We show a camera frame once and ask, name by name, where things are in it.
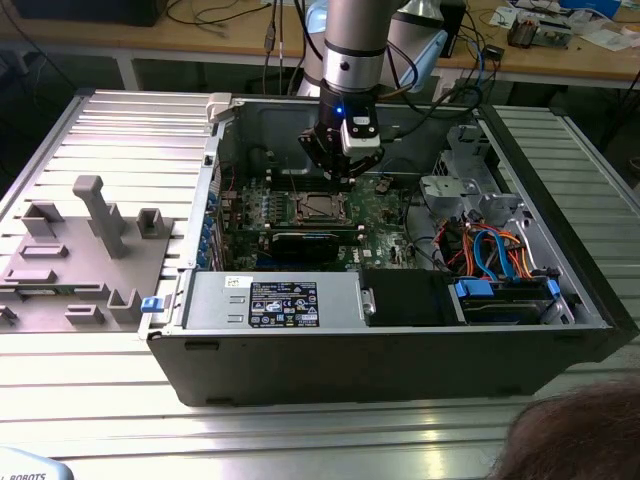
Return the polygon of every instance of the warning label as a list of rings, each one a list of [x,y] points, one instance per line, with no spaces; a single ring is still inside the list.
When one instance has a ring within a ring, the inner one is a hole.
[[[254,282],[250,303],[253,328],[320,326],[315,282]]]

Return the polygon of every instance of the motherboard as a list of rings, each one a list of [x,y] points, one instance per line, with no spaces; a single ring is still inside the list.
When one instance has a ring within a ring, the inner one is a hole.
[[[284,184],[288,188],[253,178],[222,194],[226,270],[416,267],[414,247],[403,229],[404,191],[392,188],[393,179],[361,178],[333,193],[310,190],[293,178]]]

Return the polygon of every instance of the green circuit board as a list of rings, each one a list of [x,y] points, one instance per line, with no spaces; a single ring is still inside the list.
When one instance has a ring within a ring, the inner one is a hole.
[[[225,218],[225,269],[353,271],[361,268],[416,268],[402,226],[401,191],[376,194],[380,178],[358,179],[350,192],[273,191],[254,179],[237,192]],[[341,238],[334,260],[279,263],[270,258],[275,232],[313,231]]]

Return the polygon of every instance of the white sticker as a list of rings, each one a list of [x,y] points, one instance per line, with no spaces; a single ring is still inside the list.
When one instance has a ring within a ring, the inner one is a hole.
[[[224,277],[224,288],[251,288],[253,277]]]

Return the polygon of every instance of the wooden table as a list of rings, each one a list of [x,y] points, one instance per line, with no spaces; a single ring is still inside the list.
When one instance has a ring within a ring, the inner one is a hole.
[[[567,49],[531,47],[521,49],[507,43],[507,29],[488,25],[492,12],[504,5],[500,0],[470,0],[471,16],[487,43],[505,50],[498,80],[545,83],[602,88],[628,88],[640,69],[640,48],[611,52],[575,36]],[[615,17],[619,22],[640,23],[640,12],[621,8]],[[470,26],[468,18],[465,25]],[[619,25],[610,24],[611,29]],[[440,77],[436,96],[451,88],[455,80],[474,66],[464,41],[458,39],[449,59],[440,59],[435,72]]]
[[[224,5],[227,0],[194,0],[196,9]],[[569,48],[532,47],[528,50],[509,47],[507,30],[489,26],[491,10],[502,5],[500,0],[470,0],[471,15],[488,43],[505,49],[498,80],[603,88],[627,88],[640,68],[640,49],[610,52],[582,38],[571,40]],[[241,0],[219,17],[227,17],[260,6],[258,0]],[[21,28],[45,51],[54,53],[106,56],[114,58],[120,69],[124,87],[139,90],[140,82],[134,59],[158,59],[209,63],[260,65],[264,62],[264,35],[270,9],[251,13],[226,22],[225,36],[192,25],[176,23],[166,16],[156,26],[81,23],[53,20],[22,20],[13,10]],[[189,2],[173,10],[174,16],[191,20]],[[638,21],[640,12],[621,9],[620,21]],[[302,34],[296,12],[284,11],[284,64],[295,65],[302,53]],[[0,16],[0,50],[21,52],[33,47],[20,37],[4,16]],[[464,42],[458,40],[451,58],[440,59],[434,75],[440,77],[436,95],[473,68],[474,60]]]
[[[8,5],[9,0],[2,0]],[[193,0],[196,10],[222,6],[229,0]],[[235,6],[210,12],[204,18],[226,18],[260,7],[258,0],[240,0]],[[204,63],[264,63],[264,37],[271,9],[250,13],[225,22],[220,31],[211,33],[194,25],[182,25],[163,15],[154,27],[69,22],[60,20],[23,20],[13,6],[10,14],[20,27],[46,52],[86,56],[104,56],[116,60],[127,90],[140,90],[134,59],[173,60]],[[189,0],[172,9],[172,15],[193,21]],[[294,66],[302,54],[302,30],[293,7],[284,8],[284,64]],[[7,18],[0,12],[0,51],[33,51]],[[276,51],[271,64],[277,64]]]

